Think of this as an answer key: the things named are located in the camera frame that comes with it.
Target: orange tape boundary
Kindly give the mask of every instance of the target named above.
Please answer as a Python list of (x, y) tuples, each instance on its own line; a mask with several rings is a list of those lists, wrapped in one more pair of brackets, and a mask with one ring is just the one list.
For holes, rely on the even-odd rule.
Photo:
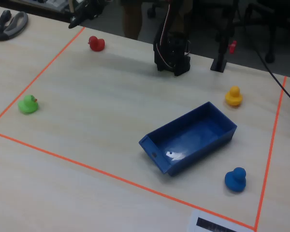
[(30, 144), (24, 143), (24, 142), (22, 142), (22, 141), (20, 141), (20, 140), (18, 140), (18, 139), (14, 139), (14, 138), (11, 138), (11, 137), (6, 136), (6, 135), (3, 135), (3, 134), (0, 134), (0, 137), (5, 138), (5, 139), (8, 139), (8, 140), (11, 140), (11, 141), (14, 141), (14, 142), (16, 142), (16, 143), (19, 143), (19, 144), (21, 144), (21, 145), (24, 145), (24, 146), (30, 147), (30, 148), (32, 148), (32, 149), (35, 149), (35, 150), (41, 151), (41, 152), (43, 152), (43, 153), (46, 153), (46, 154), (48, 154), (48, 155), (51, 155), (51, 156), (57, 157), (57, 158), (59, 158), (59, 159), (65, 160), (65, 161), (67, 161), (67, 162), (71, 162), (71, 163), (77, 164), (77, 165), (82, 166), (82, 167), (84, 167), (84, 168), (88, 168), (88, 169), (90, 169), (90, 170), (93, 170), (93, 171), (95, 171), (95, 172), (98, 172), (98, 173), (101, 173), (101, 174), (103, 174), (103, 175), (109, 176), (109, 177), (114, 178), (114, 179), (116, 179), (116, 180), (123, 181), (123, 182), (125, 182), (125, 183), (127, 183), (127, 184), (129, 184), (129, 185), (133, 185), (133, 186), (135, 186), (135, 187), (137, 187), (137, 188), (140, 188), (140, 189), (143, 189), (143, 190), (146, 190), (146, 191), (149, 191), (149, 192), (155, 193), (155, 194), (157, 194), (157, 195), (159, 195), (159, 196), (161, 196), (161, 197), (165, 197), (165, 198), (167, 198), (167, 199), (169, 199), (169, 200), (172, 200), (172, 201), (175, 201), (175, 202), (178, 202), (178, 203), (181, 203), (181, 204), (184, 204), (184, 205), (190, 206), (190, 207), (195, 208), (195, 209), (202, 210), (202, 211), (204, 211), (204, 212), (207, 212), (207, 213), (209, 213), (209, 214), (212, 214), (212, 215), (214, 215), (214, 216), (220, 217), (220, 218), (222, 218), (222, 219), (225, 219), (225, 220), (231, 221), (231, 222), (233, 222), (233, 223), (236, 223), (236, 224), (238, 224), (238, 225), (240, 225), (240, 226), (243, 226), (243, 227), (249, 228), (249, 229), (251, 229), (251, 230), (254, 229), (254, 227), (249, 226), (249, 225), (246, 225), (246, 224), (244, 224), (244, 223), (242, 223), (242, 222), (240, 222), (240, 221), (234, 220), (234, 219), (232, 219), (232, 218), (230, 218), (230, 217), (226, 217), (226, 216), (224, 216), (224, 215), (221, 215), (221, 214), (215, 213), (215, 212), (210, 211), (210, 210), (208, 210), (208, 209), (205, 209), (205, 208), (199, 207), (199, 206), (197, 206), (197, 205), (194, 205), (194, 204), (188, 203), (188, 202), (183, 201), (183, 200), (180, 200), (180, 199), (178, 199), (178, 198), (175, 198), (175, 197), (169, 196), (169, 195), (167, 195), (167, 194), (164, 194), (164, 193), (158, 192), (158, 191), (156, 191), (156, 190), (150, 189), (150, 188), (148, 188), (148, 187), (145, 187), (145, 186), (139, 185), (139, 184), (137, 184), (137, 183), (134, 183), (134, 182), (132, 182), (132, 181), (129, 181), (129, 180), (127, 180), (127, 179), (124, 179), (124, 178), (122, 178), (122, 177), (120, 177), (120, 176), (116, 176), (116, 175), (114, 175), (114, 174), (111, 174), (111, 173), (105, 172), (105, 171), (103, 171), (103, 170), (100, 170), (100, 169), (97, 169), (97, 168), (91, 167), (91, 166), (89, 166), (89, 165), (87, 165), (87, 164), (84, 164), (84, 163), (81, 163), (81, 162), (75, 161), (75, 160), (73, 160), (73, 159), (69, 159), (69, 158), (67, 158), (67, 157), (64, 157), (64, 156), (58, 155), (58, 154), (53, 153), (53, 152), (50, 152), (50, 151), (46, 151), (46, 150), (44, 150), (44, 149), (38, 148), (38, 147), (33, 146), (33, 145), (30, 145)]
[[(285, 87), (286, 81), (287, 81), (287, 77), (285, 76), (283, 84), (282, 84), (283, 87)], [(269, 155), (267, 157), (267, 163), (266, 163), (266, 168), (265, 168), (265, 174), (264, 174), (264, 179), (263, 179), (262, 191), (261, 191), (261, 196), (260, 196), (260, 201), (259, 201), (259, 206), (258, 206), (258, 211), (257, 211), (254, 231), (257, 231), (258, 225), (259, 225), (260, 214), (261, 214), (261, 209), (262, 209), (262, 204), (263, 204), (263, 199), (264, 199), (264, 194), (265, 194), (267, 177), (268, 177), (269, 170), (270, 170), (273, 145), (274, 145), (275, 134), (276, 134), (278, 118), (279, 118), (279, 112), (280, 112), (280, 107), (281, 107), (282, 97), (283, 96), (284, 96), (284, 91), (281, 90), (280, 91), (280, 96), (279, 96), (279, 102), (278, 102), (278, 106), (277, 106), (277, 110), (276, 110), (276, 116), (275, 116), (275, 121), (274, 121), (274, 126), (273, 126), (273, 132), (272, 132), (272, 138), (271, 138), (271, 143), (270, 143)]]
[(0, 114), (0, 118), (11, 108), (11, 106), (27, 91), (28, 88), (45, 72), (45, 70), (61, 55), (61, 53), (67, 49), (67, 47), (83, 32), (85, 27), (83, 27), (64, 47), (61, 51), (45, 66), (45, 68), (40, 71), (40, 73), (24, 88), (23, 91), (5, 108), (5, 110)]
[[(64, 50), (66, 50), (66, 48), (84, 31), (85, 27), (82, 27), (82, 29), (60, 50), (60, 52), (42, 69), (42, 71), (26, 86), (26, 88), (21, 91), (21, 93), (8, 105), (8, 107), (5, 108), (5, 110), (0, 114), (0, 118), (11, 108), (11, 106), (30, 88), (30, 86), (47, 70), (47, 68), (62, 54), (62, 52)], [(287, 77), (285, 76), (284, 77), (284, 81), (283, 81), (283, 87), (285, 86), (286, 84), (286, 80), (287, 80)], [(280, 112), (280, 107), (281, 107), (281, 102), (282, 102), (282, 97), (283, 97), (283, 90), (281, 90), (280, 92), (280, 97), (279, 97), (279, 102), (278, 102), (278, 106), (277, 106), (277, 111), (276, 111), (276, 116), (275, 116), (275, 121), (274, 121), (274, 127), (273, 127), (273, 132), (272, 132), (272, 138), (271, 138), (271, 143), (270, 143), (270, 149), (269, 149), (269, 155), (268, 155), (268, 159), (267, 159), (267, 164), (266, 164), (266, 169), (265, 169), (265, 175), (264, 175), (264, 180), (263, 180), (263, 186), (262, 186), (262, 191), (261, 191), (261, 197), (260, 197), (260, 201), (259, 201), (259, 206), (258, 206), (258, 211), (257, 211), (257, 216), (256, 216), (256, 221), (255, 221), (255, 225), (254, 227), (252, 226), (249, 226), (249, 225), (246, 225), (240, 221), (237, 221), (235, 219), (232, 219), (230, 217), (227, 217), (227, 216), (224, 216), (224, 215), (221, 215), (221, 214), (218, 214), (218, 213), (215, 213), (213, 211), (210, 211), (208, 209), (205, 209), (205, 208), (202, 208), (202, 207), (199, 207), (197, 205), (194, 205), (194, 204), (191, 204), (191, 203), (188, 203), (186, 201), (183, 201), (183, 200), (180, 200), (178, 198), (175, 198), (175, 197), (172, 197), (172, 196), (169, 196), (167, 194), (164, 194), (164, 193), (161, 193), (161, 192), (158, 192), (156, 190), (153, 190), (153, 189), (150, 189), (148, 187), (145, 187), (145, 186), (142, 186), (142, 185), (139, 185), (137, 183), (134, 183), (132, 181), (129, 181), (127, 179), (124, 179), (120, 176), (116, 176), (114, 174), (111, 174), (111, 173), (108, 173), (108, 172), (105, 172), (103, 170), (100, 170), (100, 169), (97, 169), (97, 168), (94, 168), (94, 167), (91, 167), (87, 164), (84, 164), (84, 163), (81, 163), (81, 162), (78, 162), (78, 161), (75, 161), (75, 160), (72, 160), (72, 159), (69, 159), (67, 157), (64, 157), (64, 156), (61, 156), (61, 155), (58, 155), (58, 154), (55, 154), (53, 152), (50, 152), (50, 151), (47, 151), (47, 150), (44, 150), (44, 149), (41, 149), (41, 148), (38, 148), (38, 147), (35, 147), (33, 145), (30, 145), (30, 144), (27, 144), (25, 142), (22, 142), (20, 140), (17, 140), (17, 139), (14, 139), (14, 138), (11, 138), (9, 136), (6, 136), (6, 135), (3, 135), (3, 134), (0, 134), (0, 137), (2, 138), (5, 138), (5, 139), (8, 139), (8, 140), (11, 140), (13, 142), (16, 142), (16, 143), (19, 143), (21, 145), (24, 145), (24, 146), (27, 146), (27, 147), (30, 147), (32, 149), (35, 149), (35, 150), (38, 150), (40, 152), (43, 152), (43, 153), (46, 153), (48, 155), (51, 155), (51, 156), (54, 156), (54, 157), (57, 157), (59, 159), (62, 159), (62, 160), (65, 160), (65, 161), (68, 161), (68, 162), (71, 162), (71, 163), (74, 163), (76, 165), (79, 165), (79, 166), (82, 166), (82, 167), (85, 167), (85, 168), (88, 168), (90, 170), (93, 170), (93, 171), (96, 171), (98, 173), (101, 173), (103, 175), (106, 175), (106, 176), (109, 176), (111, 178), (114, 178), (114, 179), (117, 179), (117, 180), (120, 180), (122, 182), (125, 182), (127, 184), (130, 184), (130, 185), (133, 185), (137, 188), (140, 188), (140, 189), (143, 189), (143, 190), (146, 190), (146, 191), (149, 191), (149, 192), (152, 192), (154, 194), (157, 194), (161, 197), (164, 197), (164, 198), (167, 198), (169, 200), (172, 200), (172, 201), (175, 201), (175, 202), (178, 202), (178, 203), (181, 203), (181, 204), (184, 204), (184, 205), (187, 205), (189, 207), (192, 207), (192, 208), (195, 208), (195, 209), (198, 209), (198, 210), (202, 210), (206, 213), (209, 213), (209, 214), (212, 214), (214, 216), (217, 216), (217, 217), (220, 217), (222, 219), (225, 219), (225, 220), (228, 220), (230, 222), (233, 222), (233, 223), (236, 223), (240, 226), (243, 226), (243, 227), (246, 227), (248, 229), (251, 229), (253, 231), (257, 231), (257, 228), (258, 228), (258, 224), (259, 224), (259, 219), (260, 219), (260, 214), (261, 214), (261, 208), (262, 208), (262, 203), (263, 203), (263, 199), (264, 199), (264, 194), (265, 194), (265, 187), (266, 187), (266, 182), (267, 182), (267, 177), (268, 177), (268, 172), (269, 172), (269, 167), (270, 167), (270, 162), (271, 162), (271, 157), (272, 157), (272, 151), (273, 151), (273, 145), (274, 145), (274, 140), (275, 140), (275, 133), (276, 133), (276, 128), (277, 128), (277, 123), (278, 123), (278, 118), (279, 118), (279, 112)]]

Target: rubber duck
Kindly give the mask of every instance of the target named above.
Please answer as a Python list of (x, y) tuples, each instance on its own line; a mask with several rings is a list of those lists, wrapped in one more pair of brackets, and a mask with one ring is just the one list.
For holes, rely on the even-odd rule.
[(231, 106), (238, 106), (242, 103), (243, 96), (240, 94), (238, 86), (232, 86), (230, 91), (226, 94), (226, 102)]
[(22, 101), (18, 102), (18, 109), (24, 114), (31, 114), (38, 109), (37, 99), (32, 95), (26, 95)]
[(235, 168), (224, 177), (226, 186), (234, 191), (241, 192), (246, 186), (246, 171), (244, 168)]
[(91, 36), (89, 38), (88, 44), (89, 44), (91, 50), (93, 50), (95, 52), (100, 52), (105, 47), (104, 39), (98, 39), (96, 36)]

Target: person's leg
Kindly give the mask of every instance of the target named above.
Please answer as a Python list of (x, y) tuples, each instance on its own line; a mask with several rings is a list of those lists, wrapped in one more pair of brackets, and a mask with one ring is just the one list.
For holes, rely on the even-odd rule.
[(137, 40), (142, 27), (142, 2), (140, 0), (122, 0), (122, 6), (124, 9), (122, 26), (125, 37)]
[(169, 32), (187, 33), (187, 19), (192, 10), (193, 0), (184, 0)]

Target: blue plastic bin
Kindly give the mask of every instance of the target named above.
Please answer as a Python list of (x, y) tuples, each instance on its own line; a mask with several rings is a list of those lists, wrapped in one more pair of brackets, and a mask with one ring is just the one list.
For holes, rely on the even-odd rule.
[(139, 144), (163, 173), (174, 175), (230, 141), (236, 128), (207, 102), (150, 132)]

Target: red rubber duck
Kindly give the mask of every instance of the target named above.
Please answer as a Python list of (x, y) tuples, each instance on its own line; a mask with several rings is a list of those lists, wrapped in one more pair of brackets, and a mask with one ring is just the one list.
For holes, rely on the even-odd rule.
[(91, 50), (95, 52), (100, 52), (105, 47), (104, 39), (98, 39), (96, 36), (91, 36), (88, 44), (90, 45)]

